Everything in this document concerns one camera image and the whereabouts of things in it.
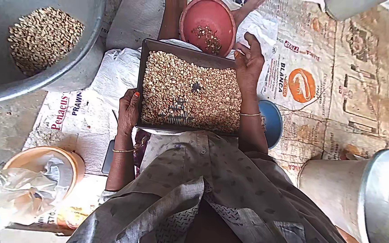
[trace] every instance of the red plastic bowl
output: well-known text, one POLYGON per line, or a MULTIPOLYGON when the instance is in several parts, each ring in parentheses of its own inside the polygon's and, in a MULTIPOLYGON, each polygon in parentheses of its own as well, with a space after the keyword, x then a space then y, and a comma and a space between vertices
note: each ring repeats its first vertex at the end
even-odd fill
POLYGON ((179 20, 179 33, 181 39, 197 46, 205 53, 211 54, 207 50, 204 38, 198 38, 192 30, 198 26, 209 26, 219 37, 222 47, 219 50, 219 57, 226 57, 235 44, 236 26, 235 20, 229 8, 221 0, 193 0, 187 5, 179 20))

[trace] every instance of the black metal tray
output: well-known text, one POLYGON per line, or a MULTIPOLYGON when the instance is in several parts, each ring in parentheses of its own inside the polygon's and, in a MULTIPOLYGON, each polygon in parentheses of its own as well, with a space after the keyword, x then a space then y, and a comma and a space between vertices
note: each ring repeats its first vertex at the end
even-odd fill
MULTIPOLYGON (((156 41, 152 39, 145 39, 142 42, 142 53, 140 55, 140 68, 139 68, 139 78, 138 78, 138 92, 140 93, 140 100, 138 103, 139 118, 138 123, 136 124, 137 128, 146 128, 162 131, 175 131, 175 132, 185 132, 185 131, 199 131, 199 128, 191 128, 183 125, 176 124, 164 124, 164 125, 151 125, 142 123, 142 101, 143 101, 143 76, 145 75, 145 69, 147 68, 147 60, 150 51, 163 51, 166 53, 172 53, 178 58, 185 60, 186 62, 193 63, 199 67, 204 68, 235 68, 235 61, 227 58, 219 58, 210 54, 203 52, 195 51, 185 47, 168 44, 161 41, 156 41)), ((213 133, 219 136, 237 136, 236 133, 225 133, 219 131, 212 131, 213 133)))

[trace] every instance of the woman's right hand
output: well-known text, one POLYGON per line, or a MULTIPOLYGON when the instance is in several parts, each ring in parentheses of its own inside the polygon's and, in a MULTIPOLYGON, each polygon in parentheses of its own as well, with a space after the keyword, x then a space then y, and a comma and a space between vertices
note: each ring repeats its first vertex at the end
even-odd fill
POLYGON ((240 88, 242 99, 256 97, 259 76, 264 65, 264 57, 261 51, 261 44, 256 36, 246 32, 244 38, 250 45, 250 48, 241 43, 236 47, 242 51, 234 52, 236 63, 236 81, 240 88))

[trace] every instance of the orange shrimp logo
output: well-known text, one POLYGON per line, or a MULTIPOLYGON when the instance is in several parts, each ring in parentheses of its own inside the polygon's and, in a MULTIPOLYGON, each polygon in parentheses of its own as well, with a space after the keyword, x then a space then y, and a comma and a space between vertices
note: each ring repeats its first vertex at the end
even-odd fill
POLYGON ((295 69, 289 74, 288 86, 294 100, 300 103, 305 103, 315 97, 315 80, 311 73, 302 68, 295 69))

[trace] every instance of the white plastic bag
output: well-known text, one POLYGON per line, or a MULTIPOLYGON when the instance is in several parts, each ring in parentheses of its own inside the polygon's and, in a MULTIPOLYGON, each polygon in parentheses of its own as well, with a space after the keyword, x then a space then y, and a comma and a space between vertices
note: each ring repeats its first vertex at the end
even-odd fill
POLYGON ((54 152, 22 168, 0 170, 0 218, 32 224, 62 201, 73 179, 73 170, 54 152))

